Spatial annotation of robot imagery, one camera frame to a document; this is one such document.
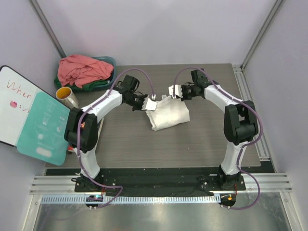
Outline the white t shirt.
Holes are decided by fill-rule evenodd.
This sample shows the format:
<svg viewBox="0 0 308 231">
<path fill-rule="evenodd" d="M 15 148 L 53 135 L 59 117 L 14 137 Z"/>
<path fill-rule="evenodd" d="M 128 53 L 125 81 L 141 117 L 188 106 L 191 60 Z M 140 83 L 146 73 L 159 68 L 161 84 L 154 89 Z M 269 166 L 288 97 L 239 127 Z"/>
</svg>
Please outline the white t shirt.
<svg viewBox="0 0 308 231">
<path fill-rule="evenodd" d="M 146 114 L 154 131 L 190 122 L 190 112 L 185 102 L 171 96 L 159 101 L 156 110 L 146 111 Z"/>
</svg>

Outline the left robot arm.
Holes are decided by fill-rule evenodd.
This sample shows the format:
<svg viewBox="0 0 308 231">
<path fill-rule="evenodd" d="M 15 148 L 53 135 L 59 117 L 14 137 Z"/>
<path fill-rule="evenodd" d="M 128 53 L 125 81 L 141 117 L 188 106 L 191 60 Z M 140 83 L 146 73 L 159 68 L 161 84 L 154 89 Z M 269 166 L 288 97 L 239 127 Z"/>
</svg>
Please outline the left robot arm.
<svg viewBox="0 0 308 231">
<path fill-rule="evenodd" d="M 102 188 L 103 178 L 95 154 L 99 125 L 110 111 L 124 103 L 133 111 L 144 109 L 148 95 L 137 92 L 139 84 L 135 77 L 126 75 L 91 104 L 70 110 L 64 139 L 73 148 L 80 164 L 80 176 L 72 179 L 77 192 L 97 192 Z"/>
</svg>

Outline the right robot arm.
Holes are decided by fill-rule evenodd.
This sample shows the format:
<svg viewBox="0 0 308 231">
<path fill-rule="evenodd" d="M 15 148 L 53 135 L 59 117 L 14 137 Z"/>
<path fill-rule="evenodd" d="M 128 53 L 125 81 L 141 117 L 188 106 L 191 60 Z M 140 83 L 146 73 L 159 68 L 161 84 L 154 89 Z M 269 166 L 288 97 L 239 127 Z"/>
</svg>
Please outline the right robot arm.
<svg viewBox="0 0 308 231">
<path fill-rule="evenodd" d="M 227 140 L 225 157 L 218 167 L 218 186 L 223 190 L 240 182 L 241 163 L 247 147 L 259 134 L 258 117 L 252 101 L 240 100 L 211 81 L 203 69 L 191 71 L 192 82 L 180 87 L 181 100 L 202 97 L 224 113 L 223 132 Z"/>
</svg>

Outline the yellow inside mug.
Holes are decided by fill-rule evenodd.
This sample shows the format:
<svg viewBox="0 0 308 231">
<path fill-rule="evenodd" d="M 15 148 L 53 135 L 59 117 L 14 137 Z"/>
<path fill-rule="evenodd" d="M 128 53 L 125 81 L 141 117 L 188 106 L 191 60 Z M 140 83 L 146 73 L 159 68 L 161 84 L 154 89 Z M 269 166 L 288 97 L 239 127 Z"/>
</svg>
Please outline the yellow inside mug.
<svg viewBox="0 0 308 231">
<path fill-rule="evenodd" d="M 68 108 L 79 108 L 79 102 L 69 87 L 61 87 L 56 92 L 56 99 Z"/>
</svg>

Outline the red book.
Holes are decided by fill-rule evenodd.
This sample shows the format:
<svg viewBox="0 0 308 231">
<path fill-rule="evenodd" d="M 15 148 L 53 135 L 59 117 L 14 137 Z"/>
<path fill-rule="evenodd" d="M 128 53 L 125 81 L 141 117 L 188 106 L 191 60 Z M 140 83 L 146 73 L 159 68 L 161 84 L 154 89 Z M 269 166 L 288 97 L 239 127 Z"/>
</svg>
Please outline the red book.
<svg viewBox="0 0 308 231">
<path fill-rule="evenodd" d="M 101 131 L 102 131 L 102 127 L 103 127 L 103 122 L 104 122 L 104 118 L 101 119 L 101 120 L 98 122 L 98 124 L 97 124 L 97 131 L 98 131 L 98 135 L 97 135 L 97 136 L 98 136 L 98 139 L 99 139 L 99 137 L 100 137 L 100 135 L 101 135 Z M 84 125 L 85 125 L 85 123 L 83 123 L 83 124 L 81 125 L 81 129 L 80 129 L 81 131 L 83 131 Z M 68 146 L 66 153 L 67 153 L 67 154 L 74 153 L 74 148 L 71 147 L 71 146 Z"/>
</svg>

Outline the teal mat sheet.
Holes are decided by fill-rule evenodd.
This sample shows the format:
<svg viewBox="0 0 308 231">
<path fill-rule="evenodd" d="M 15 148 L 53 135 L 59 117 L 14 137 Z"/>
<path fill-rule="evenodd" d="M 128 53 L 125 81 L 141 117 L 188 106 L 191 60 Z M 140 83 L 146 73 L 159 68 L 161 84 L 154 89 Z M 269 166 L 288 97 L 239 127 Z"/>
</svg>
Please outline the teal mat sheet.
<svg viewBox="0 0 308 231">
<path fill-rule="evenodd" d="M 69 146 L 64 132 L 70 109 L 45 92 L 38 92 L 20 133 L 19 153 L 60 166 Z"/>
</svg>

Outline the whiteboard with red writing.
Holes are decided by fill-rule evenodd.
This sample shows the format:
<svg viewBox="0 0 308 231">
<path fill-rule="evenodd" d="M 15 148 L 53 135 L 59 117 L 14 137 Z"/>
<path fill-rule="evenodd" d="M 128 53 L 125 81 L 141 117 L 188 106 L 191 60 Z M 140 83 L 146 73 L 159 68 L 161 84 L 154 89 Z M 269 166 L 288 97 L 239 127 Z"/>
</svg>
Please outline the whiteboard with red writing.
<svg viewBox="0 0 308 231">
<path fill-rule="evenodd" d="M 0 141 L 15 146 L 41 89 L 8 66 L 0 68 Z"/>
</svg>

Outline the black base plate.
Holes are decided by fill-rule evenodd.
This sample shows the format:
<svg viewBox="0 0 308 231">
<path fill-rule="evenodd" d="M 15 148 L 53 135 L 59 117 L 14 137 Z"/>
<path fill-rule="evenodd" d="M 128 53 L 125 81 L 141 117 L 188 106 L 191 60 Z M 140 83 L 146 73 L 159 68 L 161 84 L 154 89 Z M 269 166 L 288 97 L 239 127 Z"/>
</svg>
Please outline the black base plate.
<svg viewBox="0 0 308 231">
<path fill-rule="evenodd" d="M 108 195 L 118 192 L 127 196 L 176 196 L 211 191 L 244 191 L 240 173 L 225 175 L 219 167 L 187 168 L 105 168 L 94 178 L 85 175 L 74 179 L 77 192 L 93 192 L 103 185 Z"/>
</svg>

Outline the right corner aluminium post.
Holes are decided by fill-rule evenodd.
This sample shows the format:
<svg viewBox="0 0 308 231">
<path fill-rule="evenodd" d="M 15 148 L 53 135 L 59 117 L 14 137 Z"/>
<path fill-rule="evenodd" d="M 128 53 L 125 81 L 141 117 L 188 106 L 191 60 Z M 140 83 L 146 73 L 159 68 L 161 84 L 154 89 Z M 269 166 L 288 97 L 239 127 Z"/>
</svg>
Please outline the right corner aluminium post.
<svg viewBox="0 0 308 231">
<path fill-rule="evenodd" d="M 282 6 L 284 5 L 285 0 L 275 0 L 273 6 L 271 7 L 269 13 L 267 14 L 260 30 L 258 31 L 251 47 L 248 50 L 247 55 L 245 56 L 242 64 L 241 69 L 245 70 L 247 65 L 249 64 L 252 56 L 254 55 L 255 51 L 257 50 L 258 46 L 261 44 L 263 38 L 265 37 L 267 31 L 271 27 L 274 19 L 278 15 L 279 11 L 281 10 Z"/>
</svg>

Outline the corner aluminium post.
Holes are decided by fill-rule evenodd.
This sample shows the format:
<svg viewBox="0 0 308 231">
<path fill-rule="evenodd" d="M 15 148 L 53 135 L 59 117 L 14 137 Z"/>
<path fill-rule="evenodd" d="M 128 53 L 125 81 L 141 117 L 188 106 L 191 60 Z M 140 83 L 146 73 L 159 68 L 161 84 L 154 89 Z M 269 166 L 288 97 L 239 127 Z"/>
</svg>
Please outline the corner aluminium post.
<svg viewBox="0 0 308 231">
<path fill-rule="evenodd" d="M 31 5 L 34 13 L 38 17 L 40 23 L 42 24 L 44 30 L 46 31 L 48 37 L 50 38 L 50 40 L 51 40 L 52 44 L 54 45 L 56 51 L 58 52 L 59 56 L 61 58 L 66 57 L 66 54 L 65 54 L 57 36 L 56 36 L 56 34 L 54 33 L 47 17 L 45 16 L 43 10 L 41 9 L 39 2 L 37 0 L 29 0 L 28 2 Z"/>
<path fill-rule="evenodd" d="M 278 15 L 279 11 L 281 10 L 282 6 L 284 5 L 285 0 L 275 0 L 273 6 L 271 7 L 269 13 L 267 14 L 260 30 L 258 31 L 251 47 L 248 50 L 247 55 L 245 56 L 242 64 L 241 69 L 245 70 L 247 65 L 249 64 L 252 56 L 254 55 L 255 51 L 257 50 L 258 46 L 261 44 L 263 38 L 265 37 L 267 31 L 271 27 L 274 19 Z"/>
</svg>

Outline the left corner aluminium post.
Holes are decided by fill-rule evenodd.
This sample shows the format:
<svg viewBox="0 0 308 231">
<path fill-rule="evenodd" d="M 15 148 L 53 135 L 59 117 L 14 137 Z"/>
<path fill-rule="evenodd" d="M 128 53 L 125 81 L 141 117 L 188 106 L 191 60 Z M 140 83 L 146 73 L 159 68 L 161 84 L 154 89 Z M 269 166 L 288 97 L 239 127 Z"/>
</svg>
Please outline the left corner aluminium post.
<svg viewBox="0 0 308 231">
<path fill-rule="evenodd" d="M 65 54 L 57 36 L 56 36 L 56 34 L 54 33 L 47 17 L 45 16 L 43 10 L 41 9 L 39 2 L 37 0 L 29 0 L 28 2 L 31 5 L 34 13 L 38 17 L 40 23 L 42 24 L 44 30 L 46 31 L 48 37 L 50 38 L 50 40 L 51 40 L 52 44 L 54 45 L 56 51 L 58 52 L 59 56 L 61 58 L 66 57 L 66 54 Z"/>
</svg>

